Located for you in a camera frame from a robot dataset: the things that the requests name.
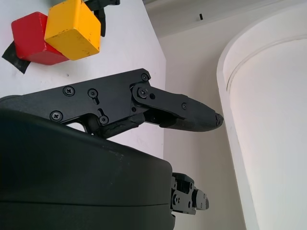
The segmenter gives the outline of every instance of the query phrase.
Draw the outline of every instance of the white pillar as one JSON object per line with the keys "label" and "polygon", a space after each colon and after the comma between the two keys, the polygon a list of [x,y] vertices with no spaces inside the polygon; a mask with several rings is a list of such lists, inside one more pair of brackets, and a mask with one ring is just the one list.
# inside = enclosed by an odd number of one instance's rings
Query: white pillar
{"label": "white pillar", "polygon": [[247,229],[307,229],[307,4],[240,33],[217,78]]}

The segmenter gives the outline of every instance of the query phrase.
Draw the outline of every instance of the white surface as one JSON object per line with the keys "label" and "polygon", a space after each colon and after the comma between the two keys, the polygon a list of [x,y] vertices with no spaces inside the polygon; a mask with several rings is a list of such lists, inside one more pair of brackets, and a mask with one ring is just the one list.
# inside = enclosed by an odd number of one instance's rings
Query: white surface
{"label": "white surface", "polygon": [[158,37],[212,23],[253,9],[293,5],[304,0],[157,0],[146,4]]}
{"label": "white surface", "polygon": [[219,61],[219,91],[248,229],[252,206],[261,230],[307,228],[306,11],[301,4],[251,25]]}
{"label": "white surface", "polygon": [[[39,11],[48,13],[59,0],[10,0],[0,8],[0,52],[13,41],[11,22]],[[122,0],[119,6],[106,7],[106,37],[101,52],[78,61],[54,66],[31,63],[22,74],[0,59],[0,97],[37,92],[111,74],[144,68],[151,74],[151,85],[165,88],[165,57],[141,0]],[[118,143],[151,155],[163,157],[163,129],[143,124],[113,137]]]}
{"label": "white surface", "polygon": [[[159,38],[167,59],[166,89],[184,93],[221,112],[216,68],[227,43],[254,21],[298,2],[284,0]],[[226,124],[229,124],[229,120],[227,115]],[[177,215],[177,230],[190,226],[196,230],[244,229],[241,206],[247,229],[259,229],[242,154],[237,151],[230,153],[224,129],[225,126],[203,134],[165,130],[165,159],[171,162],[174,171],[186,173],[195,179],[196,185],[207,192],[210,199],[210,209],[198,212],[194,218]],[[239,146],[236,136],[230,135],[228,138],[232,148],[235,143]]]}

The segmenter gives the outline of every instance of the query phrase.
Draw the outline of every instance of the red block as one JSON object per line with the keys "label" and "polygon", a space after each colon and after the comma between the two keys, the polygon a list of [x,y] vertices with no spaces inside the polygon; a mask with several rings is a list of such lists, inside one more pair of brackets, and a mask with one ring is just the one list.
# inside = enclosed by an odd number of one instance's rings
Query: red block
{"label": "red block", "polygon": [[35,12],[12,22],[17,57],[45,65],[69,60],[45,42],[47,18]]}

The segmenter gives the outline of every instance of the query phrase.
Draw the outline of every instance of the yellow cube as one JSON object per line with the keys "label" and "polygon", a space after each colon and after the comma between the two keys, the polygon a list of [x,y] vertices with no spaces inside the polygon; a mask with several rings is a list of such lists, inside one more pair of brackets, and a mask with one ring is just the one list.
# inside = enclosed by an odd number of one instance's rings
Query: yellow cube
{"label": "yellow cube", "polygon": [[99,53],[101,24],[82,0],[51,7],[45,41],[70,60]]}

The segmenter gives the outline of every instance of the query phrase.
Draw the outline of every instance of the bolt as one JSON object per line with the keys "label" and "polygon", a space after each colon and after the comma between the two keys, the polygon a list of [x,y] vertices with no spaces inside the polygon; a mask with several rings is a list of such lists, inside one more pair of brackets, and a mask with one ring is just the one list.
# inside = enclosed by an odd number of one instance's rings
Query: bolt
{"label": "bolt", "polygon": [[146,73],[142,74],[142,80],[143,81],[148,81],[148,75]]}
{"label": "bolt", "polygon": [[141,98],[146,98],[147,97],[147,89],[146,88],[139,88],[138,94]]}
{"label": "bolt", "polygon": [[90,89],[87,93],[91,98],[95,98],[98,96],[98,92],[95,89]]}
{"label": "bolt", "polygon": [[53,111],[53,112],[50,114],[50,119],[51,119],[52,121],[57,121],[57,122],[59,122],[59,121],[61,121],[61,120],[63,119],[63,115],[62,115],[62,113],[59,112],[59,111]]}
{"label": "bolt", "polygon": [[173,196],[173,205],[176,205],[177,202],[178,202],[178,197],[177,197],[177,195],[175,194],[175,195]]}
{"label": "bolt", "polygon": [[183,108],[184,110],[186,110],[186,109],[187,109],[187,103],[182,103],[182,108]]}
{"label": "bolt", "polygon": [[106,124],[109,122],[109,118],[106,117],[106,116],[101,116],[101,117],[99,118],[99,121],[100,121],[100,123],[101,123],[102,125],[106,125]]}
{"label": "bolt", "polygon": [[64,93],[66,96],[71,97],[71,96],[73,96],[73,95],[75,94],[75,90],[74,90],[74,88],[71,87],[71,86],[66,86],[66,87],[64,87],[64,89],[63,89],[63,93]]}

